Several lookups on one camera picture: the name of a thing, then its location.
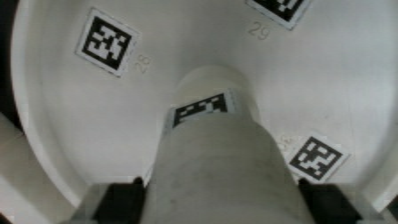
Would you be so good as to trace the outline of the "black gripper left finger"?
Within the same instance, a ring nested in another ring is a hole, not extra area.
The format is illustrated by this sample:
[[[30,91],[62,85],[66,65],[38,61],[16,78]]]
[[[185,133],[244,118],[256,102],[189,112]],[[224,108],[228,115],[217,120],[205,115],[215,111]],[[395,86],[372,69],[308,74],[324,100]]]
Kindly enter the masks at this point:
[[[141,177],[130,183],[93,185],[70,224],[141,224],[144,201]]]

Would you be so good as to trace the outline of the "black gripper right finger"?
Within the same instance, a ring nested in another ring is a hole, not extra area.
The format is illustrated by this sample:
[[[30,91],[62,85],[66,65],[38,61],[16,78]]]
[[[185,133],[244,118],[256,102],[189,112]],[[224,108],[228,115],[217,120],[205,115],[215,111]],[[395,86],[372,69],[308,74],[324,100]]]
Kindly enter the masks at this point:
[[[316,224],[386,224],[359,193],[350,195],[336,184],[313,184],[306,178],[299,190]]]

